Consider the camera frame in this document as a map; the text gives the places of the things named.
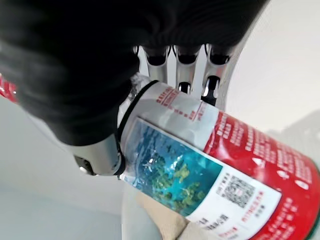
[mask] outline red label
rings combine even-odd
[[[281,192],[269,221],[254,240],[303,240],[320,209],[320,176],[313,161],[220,112],[204,152]]]
[[[16,86],[7,82],[0,73],[0,96],[9,99],[11,102],[16,103]]]

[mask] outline qr code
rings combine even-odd
[[[255,187],[251,186],[247,182],[240,180],[236,176],[232,176],[228,186],[221,194],[223,198],[237,204],[241,208],[244,208],[249,202],[250,198],[254,195]]]

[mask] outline white wall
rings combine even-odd
[[[228,113],[280,132],[320,110],[319,9],[318,0],[270,2],[235,66]]]
[[[2,240],[120,240],[120,216],[0,186]]]
[[[0,98],[0,184],[115,215],[123,182],[79,171],[72,155],[48,140],[21,108]]]

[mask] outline can label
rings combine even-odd
[[[16,86],[4,79],[0,73],[0,96],[9,99],[11,102],[16,102]]]
[[[218,240],[302,240],[315,224],[309,158],[163,83],[133,108],[121,149],[124,181]]]

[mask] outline coral reef image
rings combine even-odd
[[[223,168],[139,119],[125,156],[131,172],[124,180],[185,217],[204,200]]]

